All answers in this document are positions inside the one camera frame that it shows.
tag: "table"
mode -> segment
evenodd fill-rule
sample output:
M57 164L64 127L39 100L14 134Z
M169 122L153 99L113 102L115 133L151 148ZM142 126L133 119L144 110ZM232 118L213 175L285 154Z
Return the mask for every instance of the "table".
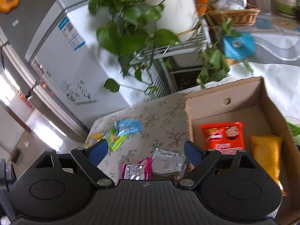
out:
M235 80L237 78L230 76L220 82L208 83L206 87L210 88ZM109 150L98 168L117 183L123 163L137 163L145 157L152 156L156 148L182 154L184 143L188 139L185 96L199 90L201 90L200 86L196 86L96 120L85 142L85 147L92 134L106 133L115 125L116 120L138 117L141 118L143 124L142 132L131 134L115 152Z
M269 16L260 18L277 19ZM254 70L253 74L241 64L235 64L230 67L231 76L219 83L208 83L206 87L263 76L268 94L282 114L300 119L300 32L272 24L268 29L252 26L239 27L237 30L247 31L254 37L256 52L248 58ZM141 133L129 136L117 151L109 152L98 168L117 183L122 163L136 163L152 156L156 148L183 153L184 142L188 139L185 96L199 90L200 86L196 86L179 91L95 121L85 144L92 134L107 132L116 120L140 117L144 126Z

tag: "wicker basket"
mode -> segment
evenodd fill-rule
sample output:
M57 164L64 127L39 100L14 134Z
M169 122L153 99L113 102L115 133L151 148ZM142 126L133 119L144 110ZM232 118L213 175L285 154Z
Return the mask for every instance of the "wicker basket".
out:
M209 12L207 12L207 14L219 25L226 21L226 17L228 16L232 19L232 24L234 26L251 26L255 24L259 12L260 10L258 8L248 3L247 8L244 10L217 11L213 9L213 6L209 6Z

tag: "refrigerator sticker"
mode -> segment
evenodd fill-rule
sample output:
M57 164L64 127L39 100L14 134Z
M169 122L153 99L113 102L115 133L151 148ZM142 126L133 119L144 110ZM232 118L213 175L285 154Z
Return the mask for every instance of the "refrigerator sticker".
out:
M85 89L83 86L84 82L82 80L75 85L68 84L65 80L63 83L66 96L69 101L74 103L74 105L87 105L97 102L96 100L92 99L91 94Z
M64 36L69 40L69 44L74 51L82 47L86 42L74 28L73 24L68 17L58 24L58 28L63 32Z

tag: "white flower pot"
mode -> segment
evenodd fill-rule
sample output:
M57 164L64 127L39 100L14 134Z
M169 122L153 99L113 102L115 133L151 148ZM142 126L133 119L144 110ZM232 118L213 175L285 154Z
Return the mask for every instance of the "white flower pot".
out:
M156 6L164 0L146 0L149 6ZM161 19L156 21L156 28L167 29L180 36L192 30L199 17L194 0L165 0ZM148 32L153 32L153 26L148 26Z

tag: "cardboard flap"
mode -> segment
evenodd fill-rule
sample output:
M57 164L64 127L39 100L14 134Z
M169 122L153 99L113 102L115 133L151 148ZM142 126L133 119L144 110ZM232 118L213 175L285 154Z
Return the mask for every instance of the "cardboard flap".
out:
M262 89L262 79L254 78L252 83L244 83L246 80L239 81L239 84L232 87L232 83L217 86L193 94L197 97L186 100L186 112L191 120L211 117L245 107L257 105L260 100Z

